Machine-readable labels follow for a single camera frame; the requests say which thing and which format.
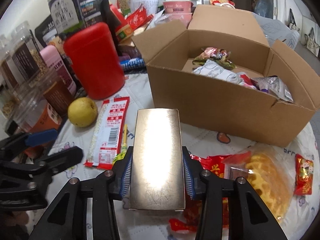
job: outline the cardboard box flap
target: cardboard box flap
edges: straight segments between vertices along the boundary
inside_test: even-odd
[[[149,63],[171,41],[187,29],[180,20],[158,25],[132,38],[144,61]]]
[[[198,5],[188,29],[226,33],[269,47],[263,31],[249,11],[212,5]]]
[[[272,45],[272,50],[290,67],[292,72],[301,81],[310,96],[315,109],[320,108],[320,77],[293,49],[280,40]]]

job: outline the cardboard box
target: cardboard box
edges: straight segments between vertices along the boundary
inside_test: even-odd
[[[285,147],[320,106],[320,78],[281,41],[270,48],[251,12],[202,5],[188,29],[172,21],[132,40],[147,63],[155,107],[178,109],[183,123]],[[193,74],[192,59],[206,47],[230,50],[235,71],[250,77],[279,76],[295,104]]]

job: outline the black clamp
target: black clamp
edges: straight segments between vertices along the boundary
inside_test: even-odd
[[[223,197],[229,203],[229,240],[287,240],[245,178],[238,177],[235,181],[219,178],[203,170],[199,161],[192,160],[186,147],[182,150],[186,191],[192,198],[203,201],[196,240],[221,240]],[[128,192],[132,152],[133,147],[129,147],[123,160],[95,179],[71,178],[37,223],[30,240],[86,240],[89,197],[92,197],[93,239],[119,240],[113,201],[122,200]]]

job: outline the pink bowl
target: pink bowl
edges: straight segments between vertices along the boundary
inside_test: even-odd
[[[163,2],[165,13],[191,13],[191,1]]]

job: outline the pink bottle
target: pink bottle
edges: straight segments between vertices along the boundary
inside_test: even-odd
[[[41,56],[43,57],[48,68],[54,67],[57,71],[57,74],[61,77],[71,95],[76,93],[76,83],[73,81],[71,75],[69,74],[63,60],[58,52],[57,48],[53,45],[48,45],[40,51]]]

